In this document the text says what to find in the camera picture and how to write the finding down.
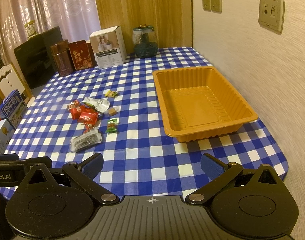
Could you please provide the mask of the clear seaweed snack pack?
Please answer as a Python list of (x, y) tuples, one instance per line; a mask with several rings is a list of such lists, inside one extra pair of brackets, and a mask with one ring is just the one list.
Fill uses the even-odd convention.
[(80, 136), (70, 139), (70, 150), (79, 152), (103, 141), (102, 135), (96, 128), (88, 130)]

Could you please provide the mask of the small red cartoon snack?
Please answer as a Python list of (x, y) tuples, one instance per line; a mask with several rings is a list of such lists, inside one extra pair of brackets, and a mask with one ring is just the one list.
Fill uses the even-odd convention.
[(94, 125), (93, 124), (88, 124), (88, 123), (85, 123), (84, 124), (84, 132), (83, 133), (87, 133), (89, 132), (91, 129), (94, 128)]

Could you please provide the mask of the red snack pack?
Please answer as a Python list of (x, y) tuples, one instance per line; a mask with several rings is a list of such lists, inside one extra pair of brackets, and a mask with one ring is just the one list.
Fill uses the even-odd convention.
[(84, 124), (95, 125), (98, 119), (97, 112), (82, 112), (78, 118), (78, 122), (82, 122)]

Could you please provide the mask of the silver green snack bag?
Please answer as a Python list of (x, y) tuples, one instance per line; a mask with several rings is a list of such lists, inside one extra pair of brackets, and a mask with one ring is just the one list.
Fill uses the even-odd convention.
[(93, 108), (99, 113), (104, 113), (110, 107), (110, 102), (106, 99), (94, 99), (90, 97), (85, 97), (82, 103)]

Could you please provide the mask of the brown clear-wrapped candy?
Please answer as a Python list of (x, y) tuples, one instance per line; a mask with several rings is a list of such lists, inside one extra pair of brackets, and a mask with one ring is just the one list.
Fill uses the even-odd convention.
[(120, 106), (116, 106), (116, 107), (110, 107), (109, 109), (107, 109), (104, 114), (105, 116), (114, 116), (116, 115), (119, 111), (121, 110)]

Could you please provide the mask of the yellow green candy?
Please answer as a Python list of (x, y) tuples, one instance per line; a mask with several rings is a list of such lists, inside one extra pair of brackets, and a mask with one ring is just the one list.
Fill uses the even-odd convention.
[(107, 98), (115, 98), (116, 96), (118, 96), (118, 92), (109, 90), (105, 93), (105, 97)]

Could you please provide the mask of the red double-happiness candy pack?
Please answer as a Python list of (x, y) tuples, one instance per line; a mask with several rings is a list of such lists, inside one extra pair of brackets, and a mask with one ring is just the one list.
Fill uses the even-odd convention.
[(85, 111), (85, 106), (80, 105), (70, 109), (71, 117), (73, 120), (78, 120), (80, 115)]

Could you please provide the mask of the red brown candy bar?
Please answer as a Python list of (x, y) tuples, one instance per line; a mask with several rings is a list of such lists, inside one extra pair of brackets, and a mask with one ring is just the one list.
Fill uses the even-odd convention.
[(67, 105), (67, 109), (70, 110), (72, 108), (76, 108), (80, 105), (80, 102), (78, 100), (73, 100)]

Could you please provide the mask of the blue white checkered tablecloth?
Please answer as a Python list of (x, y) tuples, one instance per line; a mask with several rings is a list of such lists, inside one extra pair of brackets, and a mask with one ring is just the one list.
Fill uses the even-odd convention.
[[(54, 167), (61, 167), (99, 152), (104, 167), (95, 181), (118, 196), (186, 196), (209, 181), (200, 166), (204, 153), (245, 168), (270, 164), (285, 178), (289, 169), (286, 158), (260, 120), (235, 133), (198, 141), (181, 143), (165, 134), (153, 71), (206, 65), (208, 61), (193, 48), (176, 47), (160, 49), (151, 59), (130, 55), (120, 66), (54, 75), (29, 107), (6, 153), (21, 159), (47, 156)], [(111, 99), (119, 108), (117, 131), (106, 133), (109, 117), (105, 116), (98, 123), (103, 141), (72, 152), (70, 139), (82, 134), (84, 126), (71, 118), (67, 105), (87, 96), (102, 98), (108, 90), (118, 93)]]

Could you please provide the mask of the orange plastic tray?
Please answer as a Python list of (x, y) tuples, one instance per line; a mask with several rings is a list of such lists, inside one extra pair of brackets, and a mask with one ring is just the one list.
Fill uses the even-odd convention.
[(179, 142), (236, 132), (257, 120), (249, 103), (214, 67), (153, 72), (165, 134)]

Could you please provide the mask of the red gift box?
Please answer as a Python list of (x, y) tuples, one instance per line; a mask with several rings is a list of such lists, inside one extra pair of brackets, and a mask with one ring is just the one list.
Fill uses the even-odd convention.
[(95, 55), (90, 42), (85, 40), (69, 43), (75, 70), (89, 69), (96, 65)]

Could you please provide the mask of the glass jar on cabinet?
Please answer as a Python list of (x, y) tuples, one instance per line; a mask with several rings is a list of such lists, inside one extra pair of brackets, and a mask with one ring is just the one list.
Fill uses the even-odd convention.
[(27, 39), (31, 39), (39, 34), (39, 31), (36, 27), (35, 20), (31, 20), (24, 24), (24, 28), (27, 34)]

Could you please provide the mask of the pink curtain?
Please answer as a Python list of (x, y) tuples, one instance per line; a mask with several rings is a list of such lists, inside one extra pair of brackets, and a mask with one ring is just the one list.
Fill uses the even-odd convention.
[(88, 40), (100, 30), (96, 0), (0, 0), (0, 55), (15, 63), (14, 49), (28, 40), (25, 24), (34, 21), (38, 33), (60, 27), (70, 42)]

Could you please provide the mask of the wall data socket plate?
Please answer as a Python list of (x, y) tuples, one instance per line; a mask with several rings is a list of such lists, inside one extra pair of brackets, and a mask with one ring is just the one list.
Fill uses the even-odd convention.
[(281, 33), (285, 13), (284, 0), (259, 0), (259, 18), (261, 26)]

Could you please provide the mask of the double wall outlet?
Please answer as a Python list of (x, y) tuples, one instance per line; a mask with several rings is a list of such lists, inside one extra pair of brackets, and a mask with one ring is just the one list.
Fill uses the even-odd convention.
[(222, 0), (202, 0), (203, 10), (222, 12)]

